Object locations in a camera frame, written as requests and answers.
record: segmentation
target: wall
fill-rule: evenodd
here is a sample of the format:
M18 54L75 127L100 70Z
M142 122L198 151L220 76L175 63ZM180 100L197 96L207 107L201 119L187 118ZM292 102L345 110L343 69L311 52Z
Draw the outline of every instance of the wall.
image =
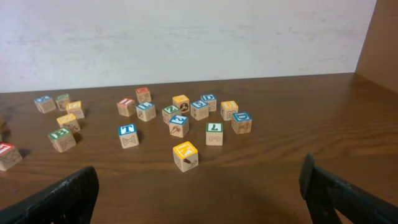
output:
M378 0L356 73L398 92L398 1Z
M2 0L0 92L354 72L376 0Z

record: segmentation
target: brown wooden table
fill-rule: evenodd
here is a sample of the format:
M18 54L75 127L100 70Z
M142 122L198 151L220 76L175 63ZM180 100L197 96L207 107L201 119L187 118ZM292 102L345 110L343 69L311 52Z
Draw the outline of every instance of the brown wooden table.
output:
M116 102L137 86L0 94L0 110L24 160L0 172L5 208L87 165L99 177L92 223L311 223L300 197L303 158L398 204L398 96L353 74L148 85L157 117L147 123L118 114ZM78 145L63 154L47 134L65 114L37 111L34 98L69 93L86 118ZM214 93L218 111L190 117L183 138L169 135L161 109L172 97ZM235 100L253 118L250 134L224 122L224 145L206 146L205 125L221 121L220 102ZM135 123L140 145L122 149L118 126ZM191 141L200 165L186 173L172 148Z

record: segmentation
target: wooden tabletop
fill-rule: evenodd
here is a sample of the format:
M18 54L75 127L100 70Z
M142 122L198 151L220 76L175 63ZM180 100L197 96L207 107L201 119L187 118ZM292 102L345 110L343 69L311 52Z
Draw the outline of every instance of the wooden tabletop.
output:
M87 165L99 177L92 223L311 223L299 192L303 158L398 204L398 96L353 74L148 85L157 117L119 115L116 103L139 86L0 94L11 130L6 141L24 160L0 172L0 209ZM47 137L65 114L40 113L34 98L69 93L86 118L77 146L59 153ZM214 93L217 112L183 138L170 136L161 109L172 97ZM222 121L220 102L235 100L253 118L249 134L224 122L224 145L206 146L206 122ZM118 126L135 123L140 145L122 149ZM199 166L185 173L172 148L191 141Z

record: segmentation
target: dark brown surface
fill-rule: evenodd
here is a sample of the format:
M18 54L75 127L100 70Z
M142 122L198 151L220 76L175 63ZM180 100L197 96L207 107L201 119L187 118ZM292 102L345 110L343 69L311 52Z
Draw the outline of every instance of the dark brown surface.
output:
M398 1L378 0L356 73L398 92Z
M308 152L318 164L398 204L398 96L353 74L174 83L148 86L157 117L147 123L118 114L116 102L135 87L0 95L11 129L8 142L24 160L0 172L0 208L93 165L99 196L92 223L310 223L299 172ZM64 113L41 114L33 99L69 93L86 119L78 145L57 152L47 134ZM191 101L214 93L253 117L252 133L235 135L224 122L224 146L205 145L205 125L190 117L185 138L172 137L160 110L172 97ZM134 122L141 144L122 149L118 126ZM191 141L198 167L182 173L172 147Z

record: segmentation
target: block's top face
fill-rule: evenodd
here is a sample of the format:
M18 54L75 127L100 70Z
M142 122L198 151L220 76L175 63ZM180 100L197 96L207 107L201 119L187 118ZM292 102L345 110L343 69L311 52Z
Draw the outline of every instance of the block's top face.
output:
M67 104L67 110L75 109L75 108L81 108L81 101L76 101L76 102Z
M151 102L144 102L141 103L140 105L138 105L137 107L142 109L142 110L148 110L149 108L155 106L155 104L151 103Z
M176 106L174 106L174 105L171 105L171 106L168 106L168 107L166 107L166 108L163 108L163 110L164 110L166 113L168 113L168 114L172 114L172 113L175 113L175 112L179 111L180 108L178 108L178 107L176 107Z
M51 100L51 99L52 99L51 96L42 96L42 97L35 99L35 101L38 103L43 103L43 102L45 102L47 100Z
M174 115L172 117L172 119L170 119L170 123L181 124L181 125L183 125L187 121L188 121L188 117L187 116L181 116L181 115Z
M193 144L190 143L189 141L173 147L173 150L181 159L184 159L198 152L198 149L196 149L195 146L193 146Z
M128 124L119 127L119 135L131 134L137 131L135 124Z
M176 103L181 103L181 102L187 101L187 100L189 100L189 98L185 95L179 95L179 96L173 97L173 101Z
M194 107L196 107L197 109L199 109L199 108L208 106L209 104L208 104L208 103L205 103L205 102L202 101L202 100L198 100L198 101L195 101L195 102L191 103L191 105L194 106Z
M202 95L201 100L203 101L217 100L217 97L214 94L207 94L207 95Z
M67 99L69 99L69 94L57 96L57 100L67 100Z
M58 130L56 130L54 132L51 132L49 134L49 137L54 139L54 140L57 140L57 139L62 138L64 135L70 134L70 133L72 133L72 132L70 131L69 128L63 127L63 128L58 129Z
M206 131L208 131L208 132L223 132L224 131L223 123L207 123Z
M234 118L236 121L251 121L251 116L249 115L248 112L239 112L239 113L234 113Z
M12 149L13 147L14 146L12 144L0 143L0 156L1 154L4 154L10 149Z
M76 116L73 113L67 114L65 116L57 118L58 124L65 124L69 121L76 119Z
M132 100L132 99L125 98L125 99L119 101L118 104L127 106L127 105L130 105L131 103L134 103L134 102L135 101Z
M234 108L238 108L238 105L236 104L235 101L224 101L221 102L221 106L224 109L234 109Z
M148 91L149 91L149 89L147 87L142 87L142 88L136 89L136 93L145 93Z

